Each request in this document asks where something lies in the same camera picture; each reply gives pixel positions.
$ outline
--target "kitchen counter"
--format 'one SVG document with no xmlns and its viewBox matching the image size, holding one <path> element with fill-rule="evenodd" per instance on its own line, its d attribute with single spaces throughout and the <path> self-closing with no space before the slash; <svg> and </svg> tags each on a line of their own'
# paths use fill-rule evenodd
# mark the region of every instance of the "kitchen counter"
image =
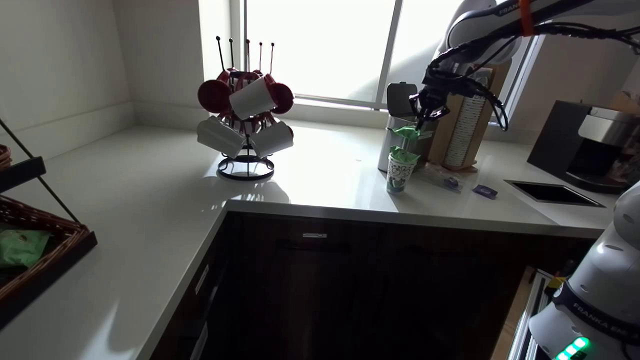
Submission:
<svg viewBox="0 0 640 360">
<path fill-rule="evenodd" d="M 376 168 L 383 131 L 287 123 L 295 145 L 271 158 L 275 174 L 258 184 L 218 178 L 220 154 L 194 132 L 156 127 L 47 160 L 46 180 L 98 245 L 0 331 L 3 358 L 148 358 L 227 211 L 586 238 L 612 218 L 611 195 L 579 190 L 605 208 L 543 204 L 505 183 L 564 184 L 527 164 L 526 146 L 483 142 L 462 193 L 418 172 L 390 195 Z M 472 193 L 478 183 L 498 198 Z M 7 195 L 63 215 L 35 181 Z"/>
</svg>

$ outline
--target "coffee machine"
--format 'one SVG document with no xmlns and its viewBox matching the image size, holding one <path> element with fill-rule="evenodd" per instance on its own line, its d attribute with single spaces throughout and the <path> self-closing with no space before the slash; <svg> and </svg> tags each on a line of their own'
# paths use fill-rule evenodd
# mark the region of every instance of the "coffee machine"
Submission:
<svg viewBox="0 0 640 360">
<path fill-rule="evenodd" d="M 639 137 L 637 115 L 556 101 L 527 162 L 584 190 L 619 194 L 633 179 L 612 176 L 612 167 L 640 159 Z"/>
</svg>

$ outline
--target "dark wooden cabinet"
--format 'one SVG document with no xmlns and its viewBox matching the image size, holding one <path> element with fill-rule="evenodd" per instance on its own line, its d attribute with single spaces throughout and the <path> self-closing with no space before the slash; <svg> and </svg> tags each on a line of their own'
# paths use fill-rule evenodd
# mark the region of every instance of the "dark wooden cabinet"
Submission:
<svg viewBox="0 0 640 360">
<path fill-rule="evenodd" d="M 154 358 L 189 359 L 206 321 L 201 359 L 488 360 L 525 266 L 592 242 L 229 213 L 201 265 L 215 296 L 187 290 Z"/>
</svg>

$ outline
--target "cabinet door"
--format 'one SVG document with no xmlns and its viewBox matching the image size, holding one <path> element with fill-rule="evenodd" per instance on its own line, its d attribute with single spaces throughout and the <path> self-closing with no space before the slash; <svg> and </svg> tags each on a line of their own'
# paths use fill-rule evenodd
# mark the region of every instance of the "cabinet door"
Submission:
<svg viewBox="0 0 640 360">
<path fill-rule="evenodd" d="M 234 357 L 350 358 L 358 274 L 375 234 L 322 220 L 246 220 L 232 268 Z"/>
<path fill-rule="evenodd" d="M 517 254 L 503 239 L 455 229 L 403 232 L 381 248 L 367 358 L 489 359 L 524 270 Z"/>
</svg>

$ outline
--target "green paper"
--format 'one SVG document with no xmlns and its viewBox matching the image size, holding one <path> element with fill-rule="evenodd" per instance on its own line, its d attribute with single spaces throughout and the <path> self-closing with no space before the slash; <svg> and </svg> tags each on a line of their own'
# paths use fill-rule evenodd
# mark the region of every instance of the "green paper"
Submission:
<svg viewBox="0 0 640 360">
<path fill-rule="evenodd" d="M 4 230 L 0 233 L 0 268 L 32 267 L 40 260 L 49 231 Z"/>
<path fill-rule="evenodd" d="M 391 158 L 401 163 L 415 164 L 418 162 L 418 158 L 420 157 L 420 155 L 408 152 L 400 146 L 392 146 L 390 150 Z"/>
<path fill-rule="evenodd" d="M 400 127 L 399 129 L 395 129 L 394 133 L 398 134 L 399 136 L 402 136 L 403 138 L 411 141 L 411 140 L 416 140 L 418 139 L 418 136 L 420 136 L 420 130 L 416 129 L 415 126 L 403 126 Z"/>
</svg>

